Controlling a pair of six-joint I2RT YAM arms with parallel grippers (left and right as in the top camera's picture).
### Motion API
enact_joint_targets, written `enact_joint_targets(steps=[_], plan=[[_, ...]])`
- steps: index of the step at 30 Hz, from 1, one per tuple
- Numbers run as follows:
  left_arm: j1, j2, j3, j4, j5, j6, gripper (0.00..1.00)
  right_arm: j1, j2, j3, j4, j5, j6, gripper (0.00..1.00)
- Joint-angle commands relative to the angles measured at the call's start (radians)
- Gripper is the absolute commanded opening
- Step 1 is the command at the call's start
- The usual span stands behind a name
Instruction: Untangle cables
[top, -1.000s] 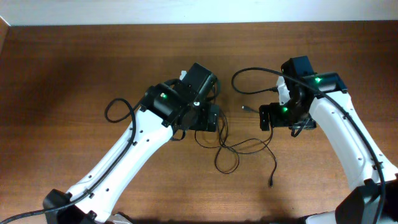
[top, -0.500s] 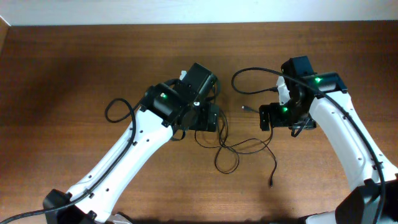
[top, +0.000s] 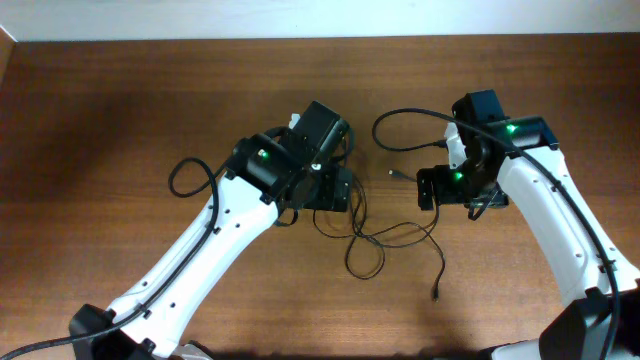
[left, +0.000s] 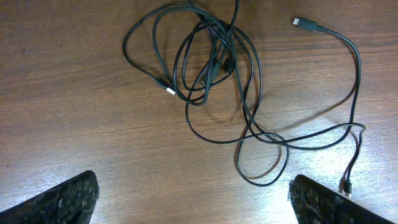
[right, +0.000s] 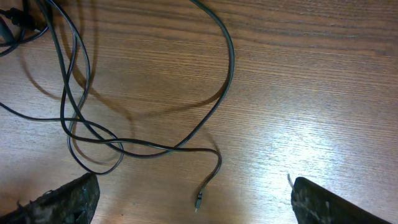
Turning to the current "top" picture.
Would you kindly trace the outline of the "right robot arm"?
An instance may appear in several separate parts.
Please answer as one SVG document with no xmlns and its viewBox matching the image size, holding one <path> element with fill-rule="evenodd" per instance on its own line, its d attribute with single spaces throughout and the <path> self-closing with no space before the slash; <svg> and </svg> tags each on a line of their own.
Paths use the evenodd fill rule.
<svg viewBox="0 0 640 360">
<path fill-rule="evenodd" d="M 545 120 L 509 118 L 492 90 L 466 94 L 448 120 L 447 164 L 417 173 L 420 208 L 462 205 L 476 220 L 488 208 L 515 205 L 564 306 L 538 338 L 485 349 L 479 358 L 638 358 L 639 270 L 586 204 Z"/>
</svg>

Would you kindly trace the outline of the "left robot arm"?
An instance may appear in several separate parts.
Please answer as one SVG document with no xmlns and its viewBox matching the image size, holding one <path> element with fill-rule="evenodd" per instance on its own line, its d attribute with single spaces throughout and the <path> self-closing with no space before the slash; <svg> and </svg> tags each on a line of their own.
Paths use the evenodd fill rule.
<svg viewBox="0 0 640 360">
<path fill-rule="evenodd" d="M 319 102 L 288 125 L 241 139 L 211 197 L 156 265 L 106 310 L 84 305 L 69 331 L 78 359 L 204 359 L 182 335 L 237 257 L 286 210 L 344 212 L 352 175 L 337 150 L 352 130 Z"/>
</svg>

